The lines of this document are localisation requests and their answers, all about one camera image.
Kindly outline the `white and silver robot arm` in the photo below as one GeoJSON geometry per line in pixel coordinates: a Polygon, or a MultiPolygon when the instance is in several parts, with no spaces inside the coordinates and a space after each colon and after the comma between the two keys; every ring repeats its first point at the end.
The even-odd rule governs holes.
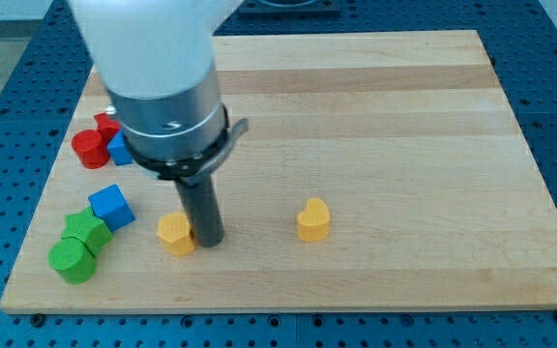
{"type": "Polygon", "coordinates": [[[243,0],[71,0],[79,31],[132,151],[177,161],[226,121],[212,37],[243,0]]]}

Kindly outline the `blue block behind arm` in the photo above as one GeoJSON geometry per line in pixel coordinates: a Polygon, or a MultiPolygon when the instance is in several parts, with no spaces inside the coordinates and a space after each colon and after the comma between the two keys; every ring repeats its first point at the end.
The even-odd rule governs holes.
{"type": "Polygon", "coordinates": [[[125,144],[123,132],[119,130],[108,142],[106,147],[113,162],[117,165],[132,164],[133,160],[125,144]]]}

